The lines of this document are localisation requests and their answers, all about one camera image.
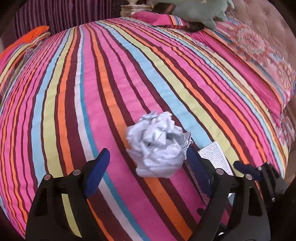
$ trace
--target colorful striped blanket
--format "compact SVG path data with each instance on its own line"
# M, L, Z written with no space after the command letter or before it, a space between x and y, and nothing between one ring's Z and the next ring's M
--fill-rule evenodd
M260 76L216 48L135 18L88 23L44 40L0 109L0 204L17 231L24 236L46 173L67 175L108 148L110 165L88 199L107 239L188 240L205 205L186 167L170 179L141 178L126 152L126 127L153 110L171 112L196 148L216 140L230 164L269 160L284 175L294 137L289 118L283 112L276 126L249 84ZM63 202L79 236L67 196Z

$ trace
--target purple striped curtain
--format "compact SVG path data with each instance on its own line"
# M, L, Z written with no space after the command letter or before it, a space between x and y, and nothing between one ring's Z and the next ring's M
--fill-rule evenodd
M97 20L111 18L112 0L27 0L16 13L16 37L50 26L52 34Z

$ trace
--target white bedside table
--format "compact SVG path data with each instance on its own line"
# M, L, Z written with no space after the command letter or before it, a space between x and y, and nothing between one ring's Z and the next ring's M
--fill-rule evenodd
M147 5L122 5L121 6L120 16L121 17L130 17L134 13L142 11L142 10L151 11L152 8L150 6L147 6Z

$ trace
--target crumpled paper ball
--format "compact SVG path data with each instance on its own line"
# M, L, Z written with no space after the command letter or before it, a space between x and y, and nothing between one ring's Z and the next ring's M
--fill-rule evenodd
M127 128L131 150L126 151L137 163L138 176L170 178L186 160L187 149L193 142L191 133L183 133L171 116L169 112L157 115L152 111Z

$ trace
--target silver rivet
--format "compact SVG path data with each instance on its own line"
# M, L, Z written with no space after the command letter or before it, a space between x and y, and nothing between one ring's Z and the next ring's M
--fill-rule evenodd
M250 174L247 174L247 175L246 175L246 178L247 178L248 180L252 180L252 179L253 179L252 175L250 175Z
M224 171L223 171L222 169L218 168L218 169L216 170L216 173L217 173L218 175L223 175L223 174L224 174Z
M80 173L81 173L81 171L80 171L79 169L75 169L75 170L73 171L73 175L74 175L74 176L78 176Z
M44 176L44 180L49 180L51 177L52 177L51 175L46 174L46 175Z

